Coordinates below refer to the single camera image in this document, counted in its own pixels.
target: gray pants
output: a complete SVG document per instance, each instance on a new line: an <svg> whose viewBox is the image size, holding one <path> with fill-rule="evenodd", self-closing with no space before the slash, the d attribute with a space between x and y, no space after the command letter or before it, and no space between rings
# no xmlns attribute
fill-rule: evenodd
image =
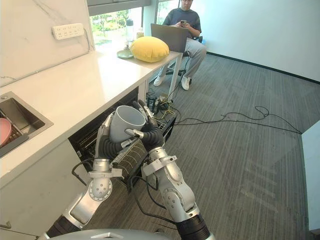
<svg viewBox="0 0 320 240"><path fill-rule="evenodd" d="M192 78L193 75L198 70L201 62L205 58L207 53L207 48L205 45L201 44L198 40L187 38L186 44L185 44L185 51L189 51L191 53L190 55L191 59L189 60L189 66L184 76ZM169 64L161 68L158 74L159 77L163 77L166 74L168 65Z"/></svg>

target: electrical outlet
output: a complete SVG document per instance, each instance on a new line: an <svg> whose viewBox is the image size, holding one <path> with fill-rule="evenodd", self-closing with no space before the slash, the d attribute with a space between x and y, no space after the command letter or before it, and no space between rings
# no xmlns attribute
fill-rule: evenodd
<svg viewBox="0 0 320 240"><path fill-rule="evenodd" d="M84 26L82 23L73 23L60 26L53 26L52 32L57 40L69 39L77 36L82 36L84 32Z"/></svg>

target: window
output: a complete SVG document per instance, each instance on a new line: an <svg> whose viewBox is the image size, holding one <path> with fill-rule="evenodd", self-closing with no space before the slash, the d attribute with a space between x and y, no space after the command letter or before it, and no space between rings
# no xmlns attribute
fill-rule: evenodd
<svg viewBox="0 0 320 240"><path fill-rule="evenodd" d="M127 19L133 20L133 32L136 33L142 24L142 7L91 16L95 49L104 53L124 49Z"/></svg>
<svg viewBox="0 0 320 240"><path fill-rule="evenodd" d="M156 16L156 23L163 24L166 16L172 9L176 9L179 6L179 0L167 0L167 1L159 1L158 11Z"/></svg>

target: laptop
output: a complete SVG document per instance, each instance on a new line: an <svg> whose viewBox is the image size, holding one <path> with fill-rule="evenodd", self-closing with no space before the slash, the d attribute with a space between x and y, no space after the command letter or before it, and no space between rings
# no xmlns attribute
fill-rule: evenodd
<svg viewBox="0 0 320 240"><path fill-rule="evenodd" d="M183 27L166 26L151 23L151 36L161 39L170 51L184 53L189 30Z"/></svg>

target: stainless steel sink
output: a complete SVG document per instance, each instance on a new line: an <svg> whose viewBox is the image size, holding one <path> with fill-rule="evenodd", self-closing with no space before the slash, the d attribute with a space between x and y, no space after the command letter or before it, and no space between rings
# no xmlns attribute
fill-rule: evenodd
<svg viewBox="0 0 320 240"><path fill-rule="evenodd" d="M12 134L0 147L0 156L46 130L53 123L13 92L0 96L0 116L11 122Z"/></svg>

